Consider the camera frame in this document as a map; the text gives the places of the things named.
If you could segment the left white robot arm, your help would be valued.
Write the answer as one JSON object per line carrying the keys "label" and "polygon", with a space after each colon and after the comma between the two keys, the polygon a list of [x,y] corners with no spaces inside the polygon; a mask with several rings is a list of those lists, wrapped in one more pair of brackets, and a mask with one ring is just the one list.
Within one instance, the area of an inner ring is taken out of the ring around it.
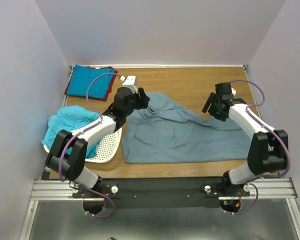
{"label": "left white robot arm", "polygon": [[97,197],[102,190],[102,179],[85,167],[88,148],[121,129],[127,117],[134,110],[146,109],[149,101],[142,87],[136,92],[128,87],[118,88],[113,103],[99,120],[72,132],[61,130],[56,134],[45,165],[58,173],[62,181],[70,180],[80,184],[89,197]]}

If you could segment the crumpled teal t shirt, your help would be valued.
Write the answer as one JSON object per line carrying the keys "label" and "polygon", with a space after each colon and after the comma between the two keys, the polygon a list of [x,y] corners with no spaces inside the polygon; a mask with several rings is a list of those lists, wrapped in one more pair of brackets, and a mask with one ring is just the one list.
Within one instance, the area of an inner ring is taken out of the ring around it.
{"label": "crumpled teal t shirt", "polygon": [[48,129],[41,143],[50,149],[59,131],[78,130],[99,118],[98,113],[78,105],[63,107],[48,119]]}

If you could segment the aluminium frame rail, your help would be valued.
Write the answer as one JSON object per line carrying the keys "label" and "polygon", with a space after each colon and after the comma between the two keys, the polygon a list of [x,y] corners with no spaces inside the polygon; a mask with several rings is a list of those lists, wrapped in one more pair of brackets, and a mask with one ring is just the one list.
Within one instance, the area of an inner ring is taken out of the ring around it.
{"label": "aluminium frame rail", "polygon": [[[293,180],[290,178],[257,179],[248,184],[249,195],[242,200],[284,199],[292,218],[298,239],[300,239],[300,210]],[[83,193],[76,194],[67,182],[58,180],[36,180],[32,185],[26,217],[20,234],[21,240],[29,240],[35,214],[40,201],[101,201],[101,198],[91,198]]]}

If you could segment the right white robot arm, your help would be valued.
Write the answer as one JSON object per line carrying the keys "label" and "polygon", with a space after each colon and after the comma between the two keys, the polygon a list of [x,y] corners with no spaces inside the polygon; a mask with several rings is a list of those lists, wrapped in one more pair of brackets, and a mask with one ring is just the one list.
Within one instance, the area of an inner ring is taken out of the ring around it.
{"label": "right white robot arm", "polygon": [[233,120],[251,140],[246,162],[226,171],[221,178],[219,189],[226,196],[233,195],[264,174],[272,178],[278,172],[278,176],[282,177],[291,167],[288,133],[265,123],[251,111],[250,105],[236,98],[235,94],[230,82],[218,83],[202,108],[202,112],[217,120]]}

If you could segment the grey-blue t shirt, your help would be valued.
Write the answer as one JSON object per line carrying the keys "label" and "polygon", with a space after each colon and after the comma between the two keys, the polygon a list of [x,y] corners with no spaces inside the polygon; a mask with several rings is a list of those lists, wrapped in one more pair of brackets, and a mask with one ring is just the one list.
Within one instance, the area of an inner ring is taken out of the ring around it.
{"label": "grey-blue t shirt", "polygon": [[122,140],[128,164],[200,163],[244,159],[251,140],[233,120],[204,119],[161,92],[128,116]]}

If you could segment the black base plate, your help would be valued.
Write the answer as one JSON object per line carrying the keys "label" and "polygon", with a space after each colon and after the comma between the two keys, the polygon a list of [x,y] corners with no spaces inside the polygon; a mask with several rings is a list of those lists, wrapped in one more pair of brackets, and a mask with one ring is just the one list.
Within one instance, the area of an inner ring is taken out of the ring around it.
{"label": "black base plate", "polygon": [[218,208],[224,199],[235,203],[250,196],[244,185],[224,190],[221,177],[104,178],[99,190],[117,209]]}

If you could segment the white perforated basket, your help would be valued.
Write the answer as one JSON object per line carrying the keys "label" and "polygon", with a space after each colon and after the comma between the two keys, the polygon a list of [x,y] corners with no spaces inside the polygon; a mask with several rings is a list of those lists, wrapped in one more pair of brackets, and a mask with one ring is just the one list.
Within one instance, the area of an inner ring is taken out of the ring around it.
{"label": "white perforated basket", "polygon": [[[44,150],[48,153],[52,146],[57,133],[49,128],[41,141]],[[115,156],[122,136],[122,129],[114,133],[108,134],[94,143],[92,147],[87,150],[86,162],[103,164],[112,160]]]}

